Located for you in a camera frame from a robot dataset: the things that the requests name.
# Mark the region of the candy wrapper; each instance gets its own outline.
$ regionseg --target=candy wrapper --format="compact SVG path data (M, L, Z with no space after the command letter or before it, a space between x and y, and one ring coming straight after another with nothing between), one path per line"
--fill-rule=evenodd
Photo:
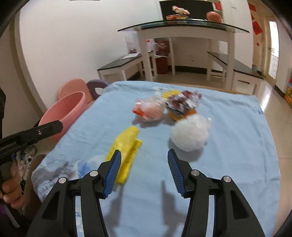
M142 117L143 122L152 122L162 119L166 99L159 96L147 100L137 100L132 110L133 113Z
M186 115L194 114L196 112L196 107L199 105L201 98L202 94L197 91L190 92L184 90L177 95L170 96L166 105L171 113L183 118Z

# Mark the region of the white bench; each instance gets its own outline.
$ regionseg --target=white bench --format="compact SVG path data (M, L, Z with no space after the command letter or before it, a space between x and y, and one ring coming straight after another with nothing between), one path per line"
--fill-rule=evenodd
M153 74L154 77L157 77L157 67L156 67L156 60L155 60L155 51L152 51L149 53L149 56L152 59L152 65L153 65ZM101 79L105 80L105 75L109 75L109 74L115 74L115 73L119 73L121 75L121 78L126 81L126 74L125 74L125 70L129 69L130 67L134 66L134 65L138 65L139 68L139 72L140 72L140 76L143 76L143 68L142 68L142 55L139 54L136 57L132 57L132 58L127 58L127 59L118 59L115 60L99 69L97 69L97 72L100 76Z
M208 67L207 67L207 81L210 80L212 74L213 61L218 63L223 68L222 82L227 71L228 55L222 53L208 52ZM243 64L242 62L234 59L233 75L231 89L236 90L237 81L244 81L250 84L255 84L253 94L257 95L260 89L260 85L263 81L263 77L258 73L254 72L251 68Z

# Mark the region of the window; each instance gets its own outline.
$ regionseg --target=window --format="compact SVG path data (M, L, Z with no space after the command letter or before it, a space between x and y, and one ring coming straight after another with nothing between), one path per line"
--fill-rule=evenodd
M279 35L278 28L275 21L270 21L271 32L271 59L269 67L269 75L276 79L278 60L279 60Z

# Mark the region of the metal screw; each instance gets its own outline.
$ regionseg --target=metal screw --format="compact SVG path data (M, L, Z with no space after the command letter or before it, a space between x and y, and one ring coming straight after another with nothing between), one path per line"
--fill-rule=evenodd
M199 172L198 170L192 170L192 171L191 171L191 174L192 174L193 176L198 176L198 175L200 174L200 172Z
M229 183L231 181L231 178L229 176L224 176L223 180Z
M59 183L60 184L63 184L66 182L66 178L62 177L62 178L59 178Z
M91 172L89 173L89 175L90 175L91 177L95 177L95 176L98 175L98 172L97 172L96 170L93 170L93 171L91 171Z

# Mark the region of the black bench top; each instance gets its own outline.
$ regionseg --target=black bench top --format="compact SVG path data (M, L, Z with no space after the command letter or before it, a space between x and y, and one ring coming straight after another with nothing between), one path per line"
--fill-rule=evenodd
M131 57L131 58L126 58L126 59L117 59L113 62L110 62L109 64L97 69L98 71L102 71L102 70L106 70L106 69L111 69L111 68L116 68L116 67L121 67L133 60L135 60L136 58L141 57L142 55L139 54L136 57Z
M214 56L215 58L217 58L218 60L220 60L222 63L224 63L227 66L227 62L228 62L228 55L227 54L214 53L214 52L208 52L208 54ZM240 62L236 59L234 59L233 70L235 72L238 72L238 73L242 73L242 74L246 74L249 76L254 76L254 77L263 79L263 77L260 74L256 73L251 68L249 68L248 66L246 66L245 64L243 64L242 62Z

